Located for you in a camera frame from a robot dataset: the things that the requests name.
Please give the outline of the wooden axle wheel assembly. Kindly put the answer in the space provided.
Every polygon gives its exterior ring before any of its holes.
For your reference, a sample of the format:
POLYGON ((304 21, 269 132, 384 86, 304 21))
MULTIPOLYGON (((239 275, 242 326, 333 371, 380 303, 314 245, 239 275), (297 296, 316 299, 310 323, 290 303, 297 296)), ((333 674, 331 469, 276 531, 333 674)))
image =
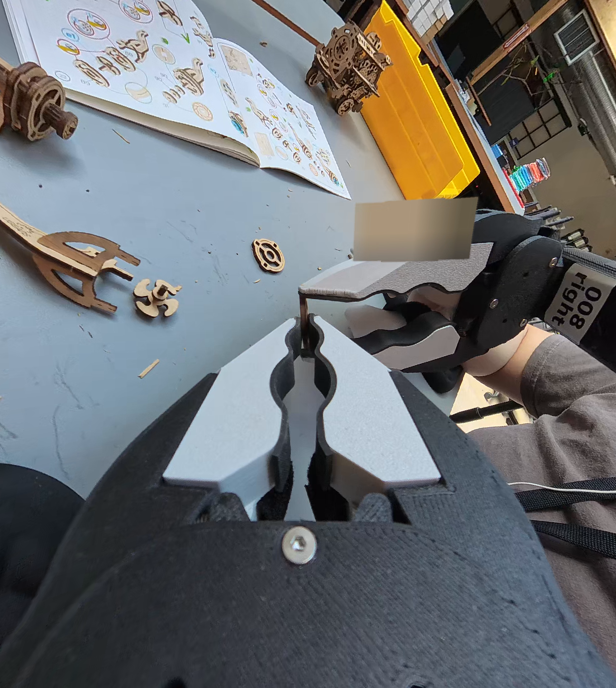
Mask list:
POLYGON ((12 67, 0 58, 0 131, 5 126, 30 142, 56 133, 68 140, 78 118, 65 110, 66 92, 61 82, 34 62, 12 67))

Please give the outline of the stack of coloured packets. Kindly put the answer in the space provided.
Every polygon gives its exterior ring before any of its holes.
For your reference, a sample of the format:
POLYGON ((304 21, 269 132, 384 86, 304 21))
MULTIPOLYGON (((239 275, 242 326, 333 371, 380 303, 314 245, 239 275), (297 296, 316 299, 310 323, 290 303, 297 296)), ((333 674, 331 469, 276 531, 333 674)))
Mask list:
POLYGON ((512 188, 520 194, 549 179, 550 176, 551 170, 546 159, 537 158, 533 162, 528 162, 527 164, 513 168, 508 174, 508 181, 512 188))

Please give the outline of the black rod under table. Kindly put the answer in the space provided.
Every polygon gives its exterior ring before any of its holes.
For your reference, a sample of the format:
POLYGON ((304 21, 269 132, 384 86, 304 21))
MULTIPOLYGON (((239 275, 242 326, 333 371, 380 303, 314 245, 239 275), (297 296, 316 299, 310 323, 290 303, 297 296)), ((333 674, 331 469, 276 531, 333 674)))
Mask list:
POLYGON ((467 422, 475 422, 482 420, 485 417, 494 416, 497 414, 504 414, 516 409, 522 408, 522 405, 513 400, 492 404, 487 407, 470 408, 464 411, 459 411, 456 414, 451 414, 449 419, 457 424, 467 422))

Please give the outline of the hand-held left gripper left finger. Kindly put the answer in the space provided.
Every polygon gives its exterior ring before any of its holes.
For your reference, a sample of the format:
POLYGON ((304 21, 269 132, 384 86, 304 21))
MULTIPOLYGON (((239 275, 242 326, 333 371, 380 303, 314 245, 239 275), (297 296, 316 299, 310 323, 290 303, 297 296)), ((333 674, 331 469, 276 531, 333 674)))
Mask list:
POLYGON ((309 519, 309 363, 290 318, 223 366, 163 480, 233 493, 251 520, 309 519))

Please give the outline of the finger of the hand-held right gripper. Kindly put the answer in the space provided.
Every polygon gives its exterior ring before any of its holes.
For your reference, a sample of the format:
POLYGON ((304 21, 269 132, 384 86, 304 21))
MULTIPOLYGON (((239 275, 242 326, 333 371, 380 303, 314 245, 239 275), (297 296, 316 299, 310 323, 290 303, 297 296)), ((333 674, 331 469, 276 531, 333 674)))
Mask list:
POLYGON ((345 316, 355 344, 392 370, 405 371, 454 354, 455 326, 422 304, 405 304, 404 314, 372 305, 348 307, 345 316))
POLYGON ((459 293, 485 269, 492 249, 492 243, 472 244, 470 256, 466 259, 426 262, 349 260, 301 284, 298 294, 332 301, 362 301, 384 292, 407 294, 425 285, 436 286, 446 293, 459 293))

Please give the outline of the small wooden propeller part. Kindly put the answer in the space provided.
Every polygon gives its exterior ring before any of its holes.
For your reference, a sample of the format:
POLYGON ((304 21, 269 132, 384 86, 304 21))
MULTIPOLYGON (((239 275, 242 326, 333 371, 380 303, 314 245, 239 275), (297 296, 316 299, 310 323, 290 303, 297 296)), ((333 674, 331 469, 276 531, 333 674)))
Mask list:
POLYGON ((158 279, 152 289, 150 280, 141 280, 133 289, 134 305, 141 314, 155 318, 164 309, 164 316, 172 316, 178 310, 179 302, 175 298, 182 286, 174 286, 165 280, 158 279))

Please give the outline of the round wooden disc part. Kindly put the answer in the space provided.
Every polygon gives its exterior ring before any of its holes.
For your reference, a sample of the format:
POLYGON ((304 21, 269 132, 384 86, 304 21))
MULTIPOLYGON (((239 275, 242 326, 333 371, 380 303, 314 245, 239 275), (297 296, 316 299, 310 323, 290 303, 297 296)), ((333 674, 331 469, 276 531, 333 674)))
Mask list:
POLYGON ((268 273, 280 273, 285 267, 285 258, 278 244, 270 239, 252 241, 253 257, 260 269, 268 273))

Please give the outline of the long curved wooden fork part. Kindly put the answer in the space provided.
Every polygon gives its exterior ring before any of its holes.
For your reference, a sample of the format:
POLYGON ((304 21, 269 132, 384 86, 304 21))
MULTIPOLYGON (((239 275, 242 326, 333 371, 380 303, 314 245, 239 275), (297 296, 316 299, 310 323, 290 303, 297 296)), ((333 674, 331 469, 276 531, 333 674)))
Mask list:
POLYGON ((138 266, 140 259, 104 237, 77 231, 44 233, 0 203, 0 228, 14 236, 33 254, 33 261, 47 282, 62 296, 85 308, 114 313, 117 306, 95 294, 95 282, 103 272, 127 281, 133 275, 117 265, 123 260, 138 266))

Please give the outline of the open instruction booklet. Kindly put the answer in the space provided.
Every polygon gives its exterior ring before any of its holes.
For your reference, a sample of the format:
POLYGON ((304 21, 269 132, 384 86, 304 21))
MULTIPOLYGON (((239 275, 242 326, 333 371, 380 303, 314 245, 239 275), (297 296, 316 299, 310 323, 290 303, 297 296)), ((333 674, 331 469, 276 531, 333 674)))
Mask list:
POLYGON ((193 1, 4 1, 18 53, 82 105, 350 200, 318 115, 193 1))

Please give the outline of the person's right hand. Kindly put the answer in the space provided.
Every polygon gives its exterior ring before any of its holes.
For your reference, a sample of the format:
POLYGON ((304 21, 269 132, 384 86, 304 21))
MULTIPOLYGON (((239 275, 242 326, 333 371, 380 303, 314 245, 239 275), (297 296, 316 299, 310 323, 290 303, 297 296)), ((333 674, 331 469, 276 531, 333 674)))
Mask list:
POLYGON ((491 348, 485 354, 471 358, 461 366, 467 374, 476 378, 493 375, 507 366, 516 354, 519 354, 519 349, 525 340, 527 344, 523 347, 523 351, 527 352, 527 357, 530 357, 536 346, 549 335, 549 332, 541 328, 527 325, 517 336, 491 348))

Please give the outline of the person's grey clothing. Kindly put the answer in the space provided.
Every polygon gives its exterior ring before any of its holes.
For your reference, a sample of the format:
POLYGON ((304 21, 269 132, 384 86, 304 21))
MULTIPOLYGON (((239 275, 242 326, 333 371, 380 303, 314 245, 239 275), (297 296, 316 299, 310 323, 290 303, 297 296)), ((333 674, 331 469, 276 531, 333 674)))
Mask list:
MULTIPOLYGON (((541 417, 533 425, 477 429, 470 437, 507 482, 558 486, 616 477, 616 427, 591 420, 541 417)), ((616 502, 581 502, 536 518, 616 532, 616 502)), ((616 560, 542 536, 564 597, 616 673, 616 560)))

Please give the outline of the white vent grille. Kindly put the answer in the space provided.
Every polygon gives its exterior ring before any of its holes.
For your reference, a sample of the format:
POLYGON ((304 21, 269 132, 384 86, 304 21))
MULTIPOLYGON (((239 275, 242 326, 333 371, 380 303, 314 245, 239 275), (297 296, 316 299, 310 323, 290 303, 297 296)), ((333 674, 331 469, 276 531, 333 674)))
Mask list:
POLYGON ((601 40, 586 9, 574 14, 553 33, 567 66, 572 66, 599 46, 601 40))

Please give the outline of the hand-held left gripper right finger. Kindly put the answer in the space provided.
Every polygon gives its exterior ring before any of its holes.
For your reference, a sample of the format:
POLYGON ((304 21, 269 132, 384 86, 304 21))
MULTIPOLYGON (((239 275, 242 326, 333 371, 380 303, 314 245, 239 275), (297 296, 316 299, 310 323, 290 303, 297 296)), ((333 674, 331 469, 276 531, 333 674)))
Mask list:
POLYGON ((312 316, 316 419, 312 511, 348 520, 372 493, 439 485, 442 477, 397 386, 407 383, 320 316, 312 316))

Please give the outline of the person's right forearm grey sleeve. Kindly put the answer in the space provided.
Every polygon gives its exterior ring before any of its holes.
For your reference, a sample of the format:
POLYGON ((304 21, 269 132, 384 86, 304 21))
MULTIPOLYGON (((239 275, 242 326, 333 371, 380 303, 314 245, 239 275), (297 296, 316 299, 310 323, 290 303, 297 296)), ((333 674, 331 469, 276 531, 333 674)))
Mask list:
POLYGON ((616 374, 554 334, 527 360, 520 395, 533 424, 468 434, 508 482, 616 477, 616 374))

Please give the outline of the yellow plastic bin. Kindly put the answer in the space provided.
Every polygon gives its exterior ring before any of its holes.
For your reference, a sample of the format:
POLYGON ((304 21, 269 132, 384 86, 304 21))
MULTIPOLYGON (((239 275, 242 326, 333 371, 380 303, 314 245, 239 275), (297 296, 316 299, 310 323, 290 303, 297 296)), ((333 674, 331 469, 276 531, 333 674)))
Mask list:
POLYGON ((479 168, 420 46, 385 1, 368 29, 392 65, 362 116, 399 189, 407 200, 457 197, 479 168))

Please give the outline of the assembled wooden model cart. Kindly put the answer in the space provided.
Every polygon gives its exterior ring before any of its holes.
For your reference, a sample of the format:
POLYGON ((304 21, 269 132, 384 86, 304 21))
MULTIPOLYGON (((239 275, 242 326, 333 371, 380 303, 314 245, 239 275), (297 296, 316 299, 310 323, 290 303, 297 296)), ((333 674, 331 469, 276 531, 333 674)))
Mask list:
POLYGON ((359 113, 365 99, 379 97, 378 82, 390 57, 380 48, 374 31, 364 31, 353 21, 331 31, 328 43, 319 43, 305 77, 310 87, 322 84, 330 104, 339 116, 359 113))

